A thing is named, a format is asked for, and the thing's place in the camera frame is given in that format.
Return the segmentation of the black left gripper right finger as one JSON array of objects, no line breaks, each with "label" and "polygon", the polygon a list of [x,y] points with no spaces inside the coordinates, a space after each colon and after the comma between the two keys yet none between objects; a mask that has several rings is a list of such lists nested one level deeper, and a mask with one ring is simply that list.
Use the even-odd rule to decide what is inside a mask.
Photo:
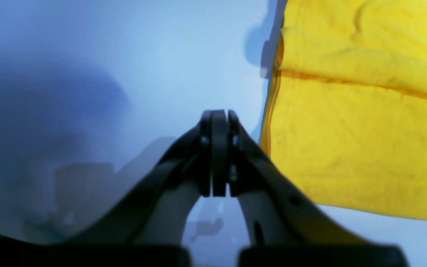
[{"label": "black left gripper right finger", "polygon": [[347,231],[319,210],[271,162],[228,111],[232,196],[241,205],[251,247],[240,267],[407,267],[395,245],[379,245]]}]

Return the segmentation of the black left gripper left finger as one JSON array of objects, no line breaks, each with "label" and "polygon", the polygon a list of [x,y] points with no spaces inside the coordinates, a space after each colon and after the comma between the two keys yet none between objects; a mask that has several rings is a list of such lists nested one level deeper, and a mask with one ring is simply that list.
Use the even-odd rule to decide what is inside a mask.
[{"label": "black left gripper left finger", "polygon": [[57,245],[4,238],[0,267],[191,267],[185,223],[201,196],[225,196],[229,152],[230,113],[204,111],[100,220]]}]

